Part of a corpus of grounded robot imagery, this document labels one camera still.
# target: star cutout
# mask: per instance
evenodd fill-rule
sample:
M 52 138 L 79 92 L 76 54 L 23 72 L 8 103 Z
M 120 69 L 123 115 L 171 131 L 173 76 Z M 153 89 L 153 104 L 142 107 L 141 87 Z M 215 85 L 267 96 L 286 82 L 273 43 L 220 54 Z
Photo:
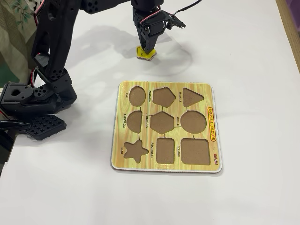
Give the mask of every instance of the star cutout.
M 137 140 L 134 144 L 126 142 L 124 143 L 127 152 L 124 155 L 124 158 L 133 158 L 136 163 L 141 162 L 142 155 L 149 153 L 147 149 L 143 148 L 143 143 L 141 140 Z

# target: white tabletop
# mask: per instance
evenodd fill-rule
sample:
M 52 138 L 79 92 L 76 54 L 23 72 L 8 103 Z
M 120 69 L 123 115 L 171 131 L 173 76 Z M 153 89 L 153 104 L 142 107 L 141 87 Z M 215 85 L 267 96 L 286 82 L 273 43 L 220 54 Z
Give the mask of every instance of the white tabletop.
M 191 1 L 166 0 L 175 12 Z M 130 3 L 80 12 L 66 63 L 67 129 L 18 136 L 0 179 L 4 225 L 300 224 L 300 75 L 274 0 L 204 0 L 138 60 Z M 223 170 L 118 172 L 110 155 L 124 80 L 214 88 Z

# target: robotic arm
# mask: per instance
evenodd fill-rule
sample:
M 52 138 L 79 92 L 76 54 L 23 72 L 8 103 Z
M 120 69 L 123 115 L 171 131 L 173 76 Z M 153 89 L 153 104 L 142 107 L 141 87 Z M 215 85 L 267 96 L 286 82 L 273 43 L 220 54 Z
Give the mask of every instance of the robotic arm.
M 31 53 L 37 65 L 35 69 L 45 84 L 32 88 L 23 83 L 7 83 L 0 96 L 1 110 L 8 116 L 33 122 L 36 116 L 54 114 L 74 103 L 77 95 L 64 67 L 78 11 L 94 14 L 127 1 L 45 0 L 36 18 L 38 27 Z M 133 21 L 147 54 L 166 28 L 185 27 L 175 14 L 160 9 L 163 3 L 164 0 L 131 0 Z

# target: yellow pentagon piece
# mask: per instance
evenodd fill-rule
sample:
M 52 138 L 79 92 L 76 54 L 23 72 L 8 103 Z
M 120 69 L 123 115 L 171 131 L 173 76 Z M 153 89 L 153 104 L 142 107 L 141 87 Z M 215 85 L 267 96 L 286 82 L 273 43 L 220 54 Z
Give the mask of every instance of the yellow pentagon piece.
M 151 61 L 155 55 L 156 51 L 154 49 L 147 55 L 141 46 L 136 47 L 136 56 L 138 59 Z

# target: wooden edge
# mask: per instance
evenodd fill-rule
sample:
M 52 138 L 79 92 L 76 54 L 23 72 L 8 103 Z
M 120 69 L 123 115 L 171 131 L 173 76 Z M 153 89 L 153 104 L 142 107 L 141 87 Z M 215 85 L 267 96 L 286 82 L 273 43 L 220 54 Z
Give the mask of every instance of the wooden edge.
M 298 70 L 300 72 L 300 37 L 296 30 L 296 26 L 293 23 L 293 19 L 291 17 L 290 10 L 287 6 L 286 1 L 276 0 L 276 3 L 279 9 L 283 26 L 285 28 L 287 38 L 290 42 L 292 52 L 294 54 L 294 58 L 296 60 L 296 64 L 298 66 Z

